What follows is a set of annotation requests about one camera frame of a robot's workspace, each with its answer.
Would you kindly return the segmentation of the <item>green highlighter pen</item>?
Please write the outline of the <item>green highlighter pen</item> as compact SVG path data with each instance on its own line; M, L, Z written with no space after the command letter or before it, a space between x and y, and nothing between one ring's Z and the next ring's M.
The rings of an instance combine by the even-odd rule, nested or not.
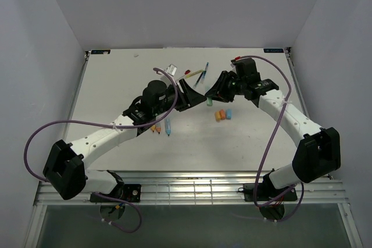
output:
M209 90L210 90L210 87L206 85L205 86L205 93L207 93ZM209 107L213 106L213 100L211 99L211 97L206 98L206 105L209 106Z

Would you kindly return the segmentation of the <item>orange pen cap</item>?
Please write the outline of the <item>orange pen cap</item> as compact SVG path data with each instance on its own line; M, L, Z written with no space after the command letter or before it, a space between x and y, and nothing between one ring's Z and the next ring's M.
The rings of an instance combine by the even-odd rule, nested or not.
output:
M226 117L226 112L225 112L225 110L223 110L223 109L221 109L220 111L219 111L219 113L220 113L220 118L222 119L222 120L225 120L227 117Z

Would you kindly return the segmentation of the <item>blue pen cap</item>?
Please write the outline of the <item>blue pen cap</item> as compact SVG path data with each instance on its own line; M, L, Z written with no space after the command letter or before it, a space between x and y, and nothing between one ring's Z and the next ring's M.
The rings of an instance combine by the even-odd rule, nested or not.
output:
M226 119L227 120L231 120L232 118L232 110L231 109L227 109L226 110Z

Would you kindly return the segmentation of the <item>yellow pen cap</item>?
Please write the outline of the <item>yellow pen cap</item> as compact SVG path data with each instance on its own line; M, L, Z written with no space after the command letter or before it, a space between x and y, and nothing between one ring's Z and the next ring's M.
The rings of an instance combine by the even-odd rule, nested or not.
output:
M219 122L221 120L220 112L215 112L214 117L215 117L216 121Z

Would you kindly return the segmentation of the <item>yellow barrel pen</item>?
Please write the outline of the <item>yellow barrel pen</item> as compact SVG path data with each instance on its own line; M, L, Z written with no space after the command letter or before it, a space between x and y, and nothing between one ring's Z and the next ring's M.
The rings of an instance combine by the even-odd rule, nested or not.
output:
M193 77L193 76L198 75L198 74L202 74L203 72L204 72L204 70L200 69L200 70L197 70L195 72L189 73L189 74L185 75L185 79Z

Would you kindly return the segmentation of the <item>blue capped pen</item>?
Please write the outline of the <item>blue capped pen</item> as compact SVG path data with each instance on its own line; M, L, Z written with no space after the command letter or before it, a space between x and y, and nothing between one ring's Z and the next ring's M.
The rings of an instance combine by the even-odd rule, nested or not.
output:
M205 80L205 77L206 77L206 73L207 73L208 67L209 67L209 62L206 63L206 66L205 66L205 69L204 69L204 72L203 72L203 76L201 78L201 84L204 83L204 80Z

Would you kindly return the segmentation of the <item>blue highlighter pen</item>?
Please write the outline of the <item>blue highlighter pen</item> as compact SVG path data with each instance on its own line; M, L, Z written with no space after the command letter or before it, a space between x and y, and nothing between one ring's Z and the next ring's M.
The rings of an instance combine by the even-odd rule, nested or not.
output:
M164 120L164 127L165 127L165 131L166 131L167 136L170 136L170 134L171 134L171 121L170 121L169 118L166 118Z

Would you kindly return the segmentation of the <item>orange highlighter pen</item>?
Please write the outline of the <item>orange highlighter pen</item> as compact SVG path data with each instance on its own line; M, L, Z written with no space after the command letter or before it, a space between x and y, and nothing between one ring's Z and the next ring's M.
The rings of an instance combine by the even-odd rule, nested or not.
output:
M160 124L160 123L156 123L156 124L155 124L155 130L156 130L156 132L157 132L158 134L161 133L162 128L161 128L161 124Z

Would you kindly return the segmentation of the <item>teal thin pen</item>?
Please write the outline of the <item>teal thin pen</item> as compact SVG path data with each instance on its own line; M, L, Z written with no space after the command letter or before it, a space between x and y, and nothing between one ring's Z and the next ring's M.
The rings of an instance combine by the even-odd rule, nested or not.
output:
M200 73L200 75L199 75L197 81L195 82L195 84L194 84L194 86L193 86L194 89L195 89L195 88L198 86L198 84L200 83L201 79L202 79L203 76L204 76L204 73L205 73L205 71L202 71L202 72Z

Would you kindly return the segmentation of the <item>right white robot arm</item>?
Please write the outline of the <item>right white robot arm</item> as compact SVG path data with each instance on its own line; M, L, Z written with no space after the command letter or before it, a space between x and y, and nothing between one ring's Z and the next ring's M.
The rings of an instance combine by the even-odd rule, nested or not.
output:
M275 120L294 142L296 152L292 162L271 172L269 181L263 184L266 198L276 200L284 187L310 183L340 168L338 131L321 127L288 103L272 80L259 80L256 75L239 77L233 71L223 71L205 95L224 103L233 102L237 95L244 96Z

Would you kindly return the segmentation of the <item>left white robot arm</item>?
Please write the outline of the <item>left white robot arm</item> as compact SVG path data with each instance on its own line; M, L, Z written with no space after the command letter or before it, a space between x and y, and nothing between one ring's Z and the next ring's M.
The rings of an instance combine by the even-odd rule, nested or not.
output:
M113 171L97 171L90 165L119 146L147 131L153 121L171 108L182 112L203 103L206 97L192 89L184 80L178 86L161 80L150 81L142 95L107 128L101 128L81 139L55 142L43 174L60 196L69 200L82 192L98 192L110 201L123 197L124 182Z

